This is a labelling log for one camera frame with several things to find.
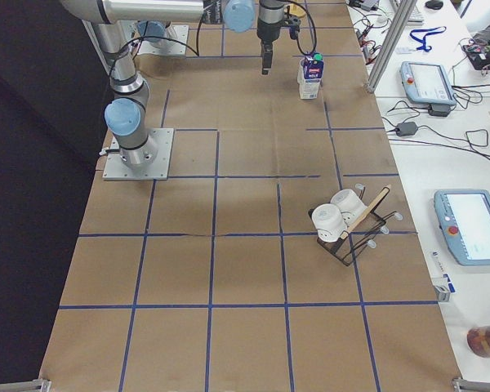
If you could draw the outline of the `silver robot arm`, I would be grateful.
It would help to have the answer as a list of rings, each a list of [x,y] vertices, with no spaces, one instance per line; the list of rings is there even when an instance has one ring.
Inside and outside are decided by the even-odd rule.
[[[198,22],[224,25],[242,33],[256,27],[261,41],[261,72],[272,65],[273,43],[287,27],[291,37],[299,33],[300,21],[287,11],[285,1],[63,1],[73,16],[91,25],[107,65],[114,100],[105,108],[105,122],[118,142],[121,162],[129,167],[147,166],[159,151],[145,128],[149,85],[136,70],[131,41],[121,22]]]

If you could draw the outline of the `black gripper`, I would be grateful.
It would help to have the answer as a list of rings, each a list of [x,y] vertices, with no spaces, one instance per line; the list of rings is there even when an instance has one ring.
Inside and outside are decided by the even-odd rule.
[[[261,40],[261,73],[268,74],[273,61],[273,44],[281,28],[288,28],[292,40],[297,40],[301,19],[286,10],[285,1],[260,0],[256,35]]]

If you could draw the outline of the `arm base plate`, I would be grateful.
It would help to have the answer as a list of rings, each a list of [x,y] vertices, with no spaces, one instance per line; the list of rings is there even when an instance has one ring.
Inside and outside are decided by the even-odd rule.
[[[115,137],[107,153],[105,180],[166,180],[170,167],[174,129],[148,128],[146,144],[139,149],[122,149]]]
[[[161,21],[138,21],[138,34],[147,38],[140,44],[139,55],[184,56],[189,26]]]

